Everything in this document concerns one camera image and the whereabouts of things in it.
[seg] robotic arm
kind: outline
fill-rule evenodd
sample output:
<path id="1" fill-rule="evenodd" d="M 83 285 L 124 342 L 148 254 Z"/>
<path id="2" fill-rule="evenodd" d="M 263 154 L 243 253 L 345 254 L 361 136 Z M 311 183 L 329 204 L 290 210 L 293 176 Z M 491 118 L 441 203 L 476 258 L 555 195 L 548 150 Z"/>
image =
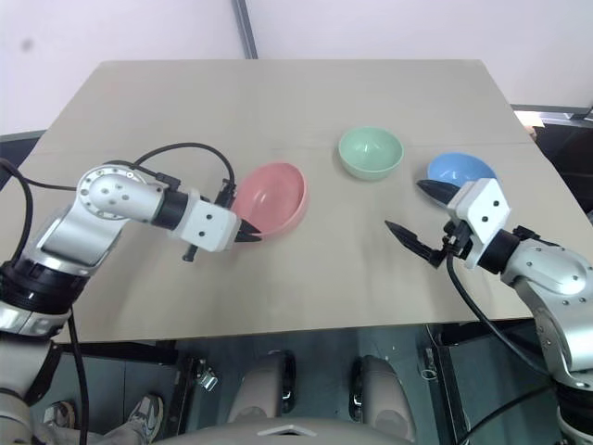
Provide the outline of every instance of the robotic arm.
<path id="1" fill-rule="evenodd" d="M 455 256 L 480 266 L 512 287 L 534 314 L 539 341 L 559 402 L 558 420 L 568 444 L 593 443 L 593 267 L 582 256 L 544 241 L 521 226 L 502 229 L 511 212 L 493 179 L 458 188 L 419 182 L 448 204 L 450 221 L 440 250 L 406 228 L 385 222 L 408 249 L 438 267 Z"/>
<path id="2" fill-rule="evenodd" d="M 59 361 L 49 338 L 69 319 L 72 304 L 123 226 L 134 220 L 169 230 L 191 245 L 189 260 L 197 248 L 219 252 L 235 240 L 260 240 L 252 235 L 255 227 L 226 209 L 233 192 L 234 184 L 226 182 L 210 203 L 197 190 L 149 184 L 135 168 L 120 164 L 84 174 L 73 204 L 30 240 L 18 259 L 0 268 L 1 443 L 31 440 L 28 405 L 45 394 Z"/>

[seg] table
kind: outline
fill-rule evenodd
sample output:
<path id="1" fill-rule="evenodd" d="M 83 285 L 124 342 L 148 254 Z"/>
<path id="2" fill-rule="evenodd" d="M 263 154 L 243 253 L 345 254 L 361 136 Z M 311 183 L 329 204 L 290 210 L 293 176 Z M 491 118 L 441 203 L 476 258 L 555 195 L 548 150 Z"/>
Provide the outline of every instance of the table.
<path id="1" fill-rule="evenodd" d="M 364 183 L 335 148 L 353 126 L 385 127 L 403 142 L 397 170 Z M 474 154 L 497 173 L 522 224 L 593 260 L 593 228 L 475 60 L 184 60 L 101 64 L 44 134 L 22 171 L 76 184 L 105 160 L 133 160 L 169 143 L 211 144 L 238 180 L 272 160 L 307 176 L 310 203 L 298 228 L 230 252 L 199 252 L 156 227 L 130 222 L 76 302 L 82 341 L 166 339 L 289 330 L 472 320 L 444 268 L 404 249 L 384 220 L 440 246 L 447 215 L 414 185 L 448 151 Z M 214 197 L 224 170 L 191 148 L 147 165 Z M 72 195 L 34 190 L 35 224 Z M 20 231 L 22 196 L 0 194 L 5 258 Z M 462 281 L 487 315 L 529 316 L 496 276 Z M 67 340 L 63 336 L 58 340 Z"/>

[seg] black wire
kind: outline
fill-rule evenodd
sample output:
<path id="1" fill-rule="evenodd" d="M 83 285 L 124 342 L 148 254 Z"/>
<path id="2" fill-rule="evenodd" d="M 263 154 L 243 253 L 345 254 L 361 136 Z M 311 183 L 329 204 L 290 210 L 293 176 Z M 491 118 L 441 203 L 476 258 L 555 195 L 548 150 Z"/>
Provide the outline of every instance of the black wire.
<path id="1" fill-rule="evenodd" d="M 11 176 L 15 177 L 19 181 L 22 191 L 25 194 L 25 222 L 22 225 L 22 232 L 20 233 L 20 240 L 15 249 L 15 253 L 12 255 L 12 262 L 17 261 L 22 254 L 23 249 L 27 245 L 29 235 L 31 233 L 31 226 L 33 222 L 33 195 L 31 188 L 27 184 L 27 179 L 19 172 L 19 169 L 15 167 L 8 159 L 0 158 L 0 167 L 10 173 Z"/>
<path id="2" fill-rule="evenodd" d="M 132 170 L 137 170 L 139 172 L 145 173 L 148 176 L 152 176 L 153 178 L 157 177 L 157 174 L 152 170 L 147 169 L 146 167 L 142 167 L 138 165 L 136 162 L 129 162 L 128 160 L 121 160 L 121 159 L 113 159 L 108 160 L 107 162 L 103 162 L 104 164 L 115 164 L 115 165 L 125 165 L 126 167 L 130 167 Z"/>
<path id="3" fill-rule="evenodd" d="M 177 148 L 184 148 L 187 146 L 192 146 L 194 148 L 202 148 L 202 149 L 207 150 L 210 153 L 213 153 L 214 155 L 218 156 L 219 159 L 224 164 L 224 166 L 226 167 L 226 170 L 229 173 L 229 182 L 231 184 L 234 184 L 234 170 L 233 170 L 233 167 L 231 166 L 231 162 L 229 162 L 229 160 L 227 158 L 225 158 L 225 156 L 219 150 L 214 148 L 213 146 L 207 146 L 206 144 L 200 144 L 198 142 L 180 142 L 178 144 L 170 144 L 168 146 L 162 146 L 160 148 L 156 148 L 156 149 L 144 154 L 140 158 L 138 158 L 134 164 L 140 165 L 143 162 L 145 162 L 146 160 L 148 160 L 156 155 L 159 155 L 160 153 L 164 153 L 166 151 L 174 150 Z"/>
<path id="4" fill-rule="evenodd" d="M 75 192 L 76 191 L 76 187 L 70 187 L 68 185 L 55 185 L 55 184 L 40 183 L 38 181 L 33 181 L 33 179 L 29 179 L 29 178 L 25 178 L 25 181 L 27 181 L 27 184 L 29 184 L 29 185 L 34 185 L 35 187 L 40 187 L 40 188 L 48 188 L 49 190 L 64 190 L 65 192 Z"/>
<path id="5" fill-rule="evenodd" d="M 470 429 L 467 433 L 465 433 L 463 436 L 461 436 L 461 438 L 457 441 L 457 445 L 461 445 L 462 443 L 465 443 L 467 441 L 467 439 L 470 438 L 470 436 L 473 436 L 479 429 L 481 429 L 483 426 L 485 426 L 488 422 L 490 422 L 493 419 L 496 419 L 499 415 L 507 412 L 510 408 L 518 405 L 519 403 L 521 403 L 523 401 L 532 399 L 535 396 L 538 396 L 539 394 L 541 394 L 542 392 L 546 392 L 550 388 L 552 388 L 551 384 L 545 385 L 544 387 L 534 389 L 533 391 L 530 391 L 527 394 L 524 394 L 523 396 L 518 397 L 517 399 L 511 400 L 510 402 L 505 403 L 500 408 L 496 409 L 495 411 L 493 411 L 492 413 L 487 415 L 480 422 L 475 424 L 475 426 L 473 426 L 472 429 Z"/>
<path id="6" fill-rule="evenodd" d="M 89 392 L 86 384 L 84 363 L 82 362 L 81 345 L 78 342 L 78 335 L 76 334 L 74 310 L 70 310 L 71 315 L 68 319 L 68 332 L 70 334 L 70 341 L 72 342 L 72 355 L 74 356 L 74 363 L 76 364 L 76 373 L 78 374 L 78 383 L 81 391 L 81 437 L 79 439 L 79 445 L 86 445 L 86 438 L 89 432 Z"/>
<path id="7" fill-rule="evenodd" d="M 537 363 L 532 361 L 529 357 L 527 357 L 525 354 L 523 354 L 523 352 L 519 350 L 502 332 L 500 332 L 496 325 L 493 324 L 482 311 L 480 311 L 480 308 L 478 308 L 478 306 L 475 304 L 472 297 L 470 297 L 470 294 L 467 293 L 467 291 L 461 284 L 460 279 L 455 273 L 455 268 L 453 267 L 453 258 L 454 257 L 452 253 L 447 254 L 448 276 L 453 282 L 453 285 L 455 286 L 459 294 L 461 295 L 463 301 L 465 301 L 465 304 L 469 306 L 469 308 L 472 310 L 472 312 L 475 314 L 478 320 L 484 323 L 486 327 L 490 329 L 490 331 L 492 331 L 492 334 L 494 334 L 509 350 L 511 350 L 512 353 L 514 353 L 517 357 L 524 361 L 531 369 L 533 369 L 539 374 L 549 375 L 548 371 L 546 371 L 544 368 L 542 368 Z"/>

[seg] sneaker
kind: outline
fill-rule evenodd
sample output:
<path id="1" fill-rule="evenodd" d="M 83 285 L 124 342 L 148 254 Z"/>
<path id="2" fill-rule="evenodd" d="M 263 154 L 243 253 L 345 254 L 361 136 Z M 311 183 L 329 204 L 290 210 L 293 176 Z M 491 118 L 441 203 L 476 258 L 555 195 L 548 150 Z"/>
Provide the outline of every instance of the sneaker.
<path id="1" fill-rule="evenodd" d="M 128 422 L 137 422 L 141 425 L 148 443 L 152 442 L 160 430 L 164 414 L 163 399 L 154 394 L 142 397 L 132 410 Z"/>
<path id="2" fill-rule="evenodd" d="M 65 400 L 52 403 L 45 408 L 44 424 L 62 428 L 74 428 L 76 426 L 74 404 Z"/>

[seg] bowl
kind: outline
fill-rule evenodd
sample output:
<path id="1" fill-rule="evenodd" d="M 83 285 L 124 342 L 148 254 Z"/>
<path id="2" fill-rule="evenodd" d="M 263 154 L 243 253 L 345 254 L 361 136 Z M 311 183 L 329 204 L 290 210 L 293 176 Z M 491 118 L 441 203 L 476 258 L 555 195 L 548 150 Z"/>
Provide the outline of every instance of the bowl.
<path id="1" fill-rule="evenodd" d="M 476 156 L 465 153 L 445 153 L 437 156 L 428 164 L 428 179 L 461 187 L 467 181 L 480 178 L 497 179 L 494 171 Z"/>
<path id="2" fill-rule="evenodd" d="M 295 228 L 305 216 L 308 200 L 303 173 L 292 164 L 272 162 L 255 169 L 239 185 L 232 210 L 265 238 Z"/>
<path id="3" fill-rule="evenodd" d="M 365 181 L 378 181 L 393 171 L 404 156 L 404 147 L 387 130 L 359 127 L 340 139 L 338 152 L 344 169 Z"/>

